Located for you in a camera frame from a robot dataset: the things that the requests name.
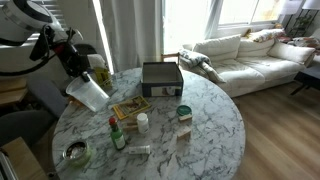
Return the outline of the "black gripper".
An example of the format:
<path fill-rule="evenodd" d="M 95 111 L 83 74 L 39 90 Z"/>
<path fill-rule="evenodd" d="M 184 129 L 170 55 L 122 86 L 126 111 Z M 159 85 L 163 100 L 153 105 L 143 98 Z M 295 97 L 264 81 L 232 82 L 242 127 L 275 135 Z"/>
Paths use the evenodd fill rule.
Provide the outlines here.
<path fill-rule="evenodd" d="M 74 45 L 67 42 L 60 43 L 54 47 L 54 52 L 68 75 L 72 77 L 81 75 L 84 82 L 90 81 L 86 72 L 90 66 L 88 58 L 86 55 L 81 55 Z"/>

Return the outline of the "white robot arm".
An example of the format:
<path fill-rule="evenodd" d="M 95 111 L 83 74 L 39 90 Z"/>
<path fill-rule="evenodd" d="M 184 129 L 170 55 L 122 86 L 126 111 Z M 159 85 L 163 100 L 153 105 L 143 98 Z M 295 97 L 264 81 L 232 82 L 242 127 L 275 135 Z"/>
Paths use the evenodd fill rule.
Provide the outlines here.
<path fill-rule="evenodd" d="M 0 72 L 1 76 L 20 76 L 34 72 L 57 56 L 69 76 L 89 82 L 89 62 L 74 46 L 74 37 L 81 33 L 73 28 L 64 29 L 53 14 L 33 0 L 9 0 L 0 9 L 0 44 L 21 46 L 34 33 L 39 37 L 29 58 L 41 62 L 31 68 Z"/>

